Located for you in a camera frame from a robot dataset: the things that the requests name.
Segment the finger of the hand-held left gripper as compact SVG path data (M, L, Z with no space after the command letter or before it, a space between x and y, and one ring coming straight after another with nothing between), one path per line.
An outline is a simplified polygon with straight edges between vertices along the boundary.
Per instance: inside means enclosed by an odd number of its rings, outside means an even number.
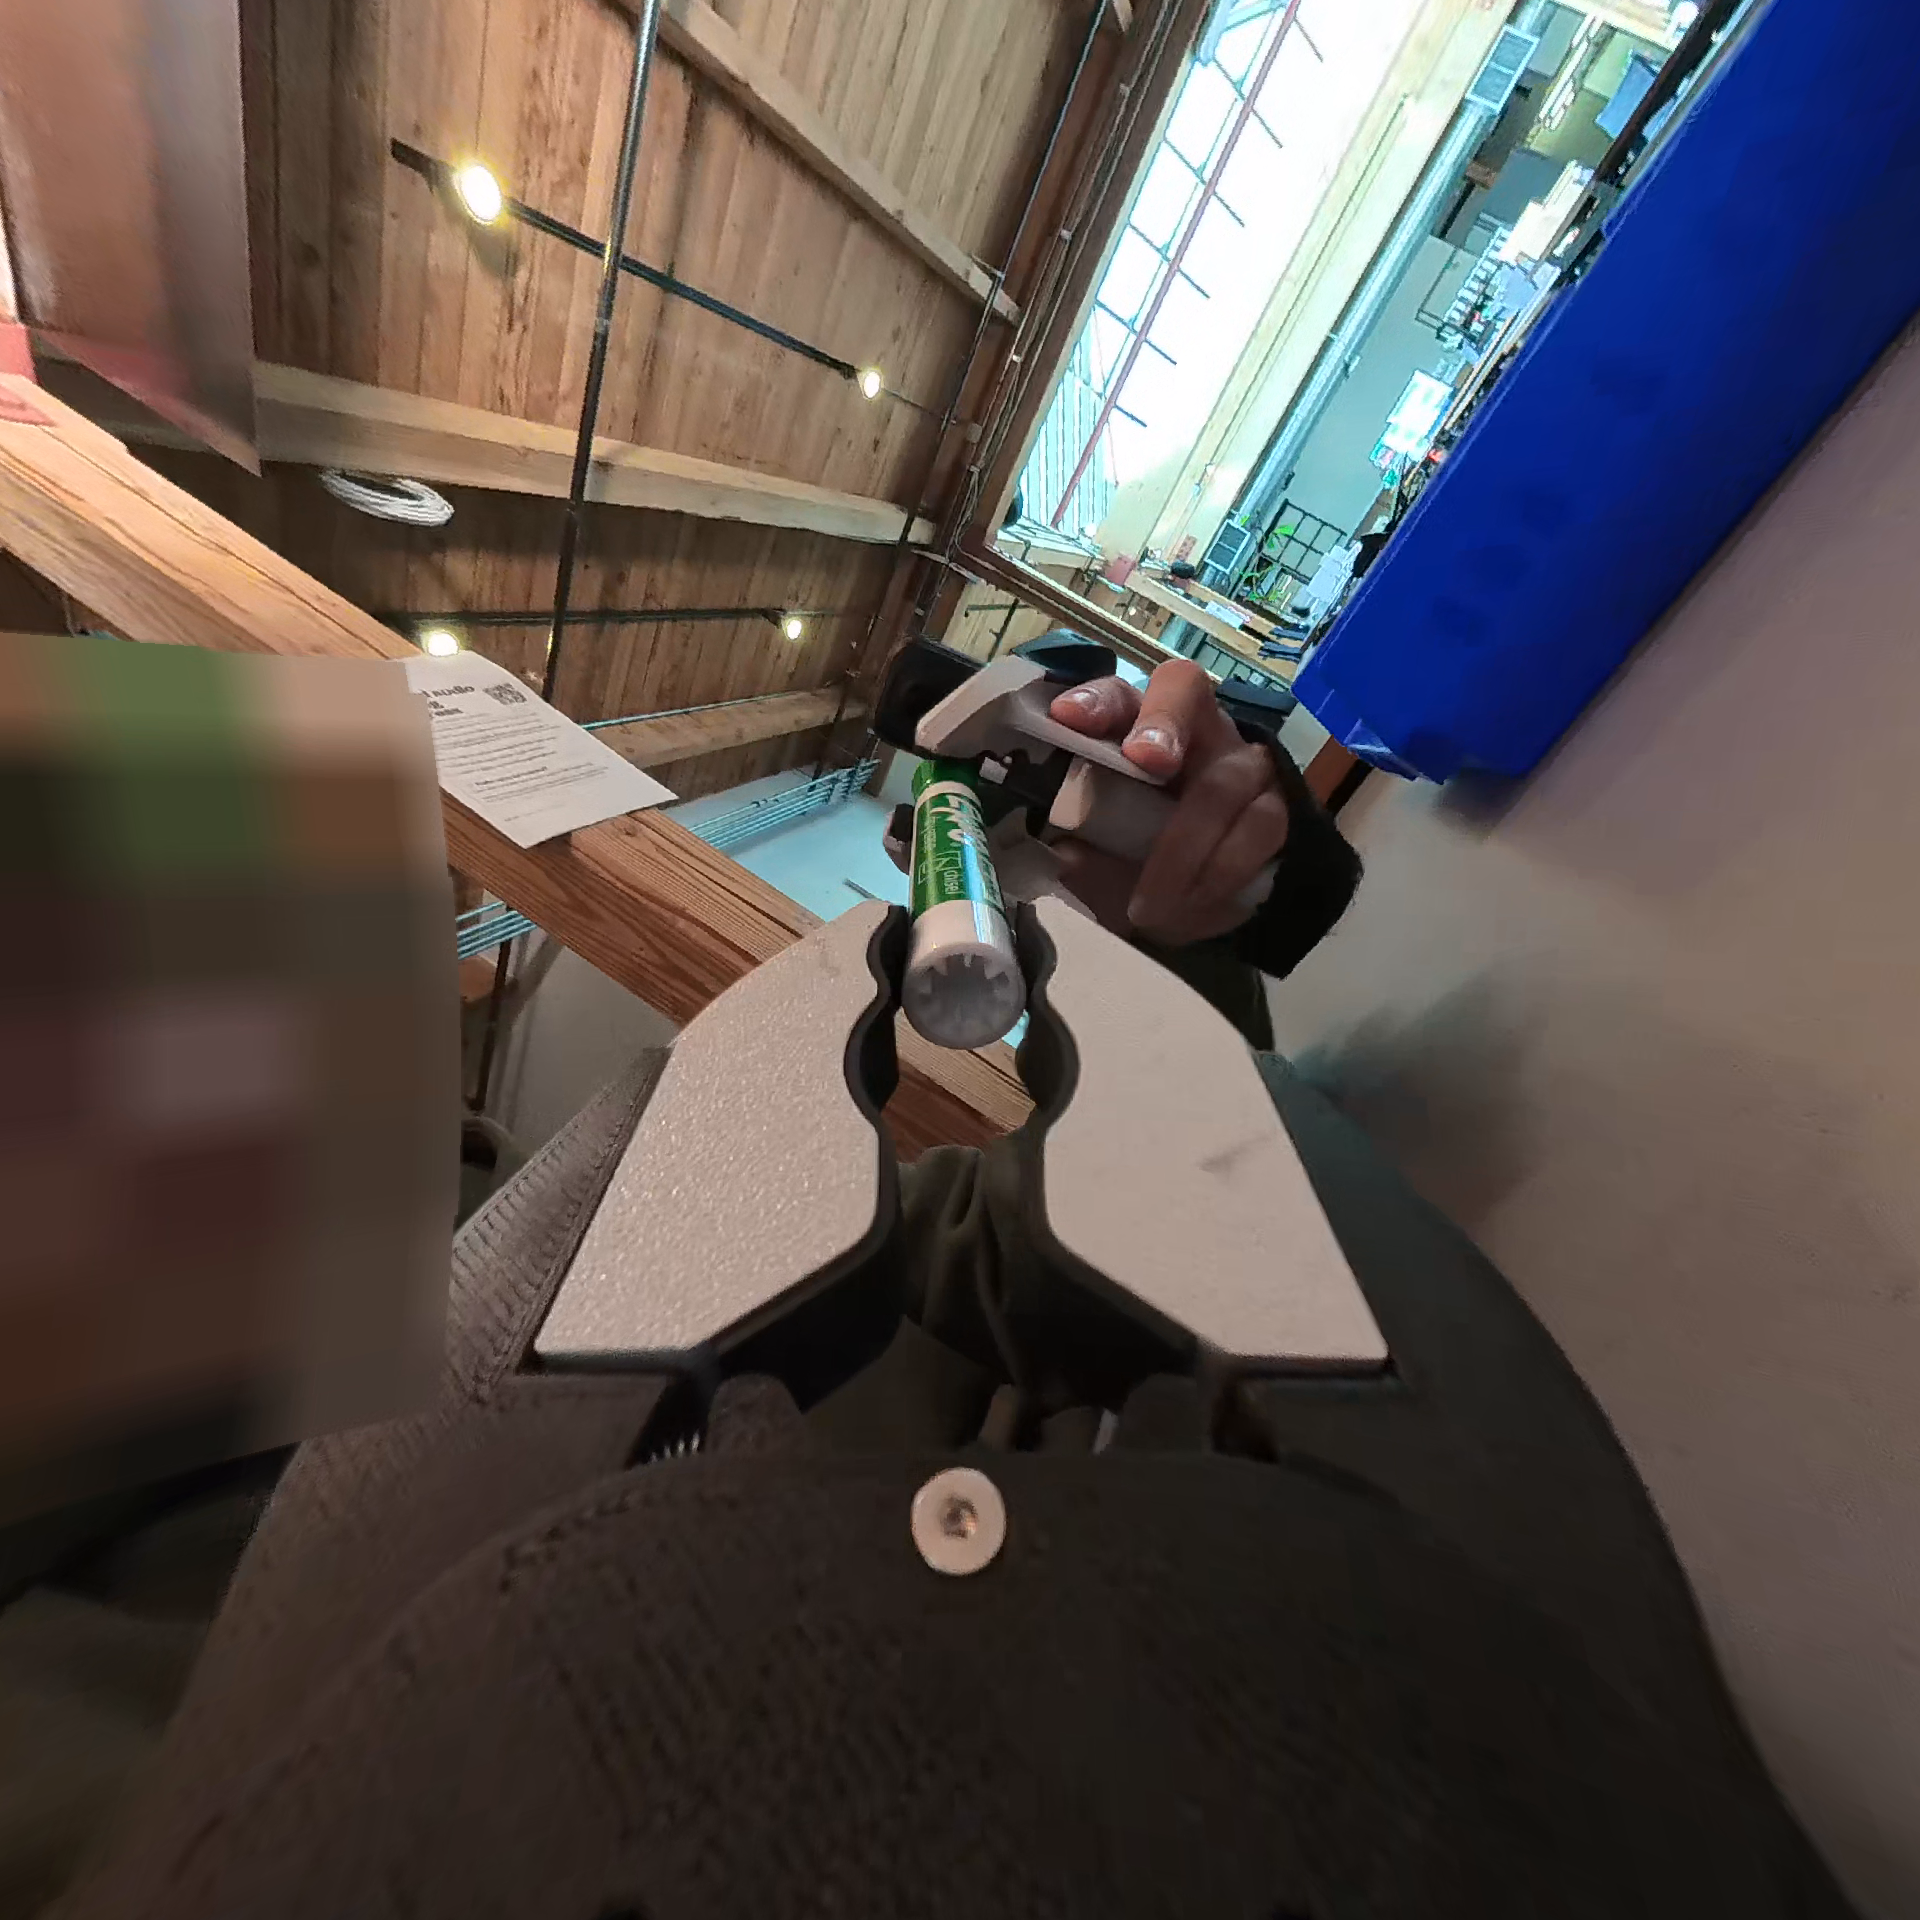
M946 760L1049 757L1061 749L1059 688L1042 665L983 665L924 713L911 749Z

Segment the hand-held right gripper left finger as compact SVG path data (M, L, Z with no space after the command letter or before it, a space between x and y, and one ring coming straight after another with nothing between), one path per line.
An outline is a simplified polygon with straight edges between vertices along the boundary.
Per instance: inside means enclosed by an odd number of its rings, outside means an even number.
M899 1312L904 910L823 925L672 1044L535 1334L547 1371L847 1380Z

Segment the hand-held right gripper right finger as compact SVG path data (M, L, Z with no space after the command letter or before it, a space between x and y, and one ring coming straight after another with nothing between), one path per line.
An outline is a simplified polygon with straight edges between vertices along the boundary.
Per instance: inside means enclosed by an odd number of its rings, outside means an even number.
M1367 1380L1388 1343L1243 1034L1080 910L1021 910L1045 1246L1172 1350Z

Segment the green dry erase marker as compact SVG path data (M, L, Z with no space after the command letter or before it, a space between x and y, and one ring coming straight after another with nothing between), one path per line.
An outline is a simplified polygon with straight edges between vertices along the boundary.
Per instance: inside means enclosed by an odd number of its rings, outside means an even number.
M908 915L899 1000L911 1029L948 1050L998 1044L1026 1016L1028 985L965 763L924 759L915 769Z

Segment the person's left hand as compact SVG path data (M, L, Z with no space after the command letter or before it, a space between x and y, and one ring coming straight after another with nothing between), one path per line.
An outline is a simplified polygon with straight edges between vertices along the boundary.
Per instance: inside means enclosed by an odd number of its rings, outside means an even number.
M1094 680L1059 694L1051 716L1061 728L1116 743L1172 798L1144 862L1059 841L1068 893L1110 933L1169 950L1244 925L1254 883L1285 849L1288 806L1273 757L1237 733L1210 675L1190 660L1171 660L1144 690Z

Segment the paper notice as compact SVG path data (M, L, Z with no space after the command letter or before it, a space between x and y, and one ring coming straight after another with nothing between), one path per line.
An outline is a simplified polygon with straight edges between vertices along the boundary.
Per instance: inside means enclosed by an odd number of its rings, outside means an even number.
M424 704L446 799L519 851L678 795L477 652L398 663Z

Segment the metal conduit pipe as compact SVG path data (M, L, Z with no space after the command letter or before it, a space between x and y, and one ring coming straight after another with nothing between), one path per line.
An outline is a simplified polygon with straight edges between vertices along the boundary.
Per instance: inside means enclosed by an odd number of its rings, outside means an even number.
M649 102L654 45L658 37L661 2L643 2L639 26L633 30L633 58L626 109L621 119L621 137L611 178L610 228L601 251L601 272L594 293L589 364L579 417L579 434L570 466L567 496L564 508L564 527L557 549L557 577L547 643L540 656L540 696L553 702L559 692L566 623L572 605L572 587L584 525L589 519L589 484L593 469L593 446L601 414L602 390L608 379L608 361L611 350L611 322L615 314L617 285L621 277L621 260L633 205L633 186L639 177L643 121Z

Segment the large window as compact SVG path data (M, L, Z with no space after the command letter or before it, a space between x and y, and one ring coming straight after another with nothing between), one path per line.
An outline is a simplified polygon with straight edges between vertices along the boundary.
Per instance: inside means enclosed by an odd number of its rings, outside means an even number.
M1142 166L1003 542L1190 558L1232 513L1450 145L1537 43L1525 5L1217 5Z

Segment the blue storage bin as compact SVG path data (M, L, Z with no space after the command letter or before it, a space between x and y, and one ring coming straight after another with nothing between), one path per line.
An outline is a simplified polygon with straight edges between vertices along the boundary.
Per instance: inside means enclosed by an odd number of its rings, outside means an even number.
M1750 22L1298 671L1367 765L1528 775L1915 314L1918 7Z

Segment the wooden beam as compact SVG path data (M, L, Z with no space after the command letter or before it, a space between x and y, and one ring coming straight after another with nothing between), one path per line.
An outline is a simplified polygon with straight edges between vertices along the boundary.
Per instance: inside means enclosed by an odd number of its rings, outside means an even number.
M227 652L404 660L404 643L139 463L37 381L3 378L4 549L113 633ZM447 859L685 1024L823 925L657 812L517 849L447 798Z

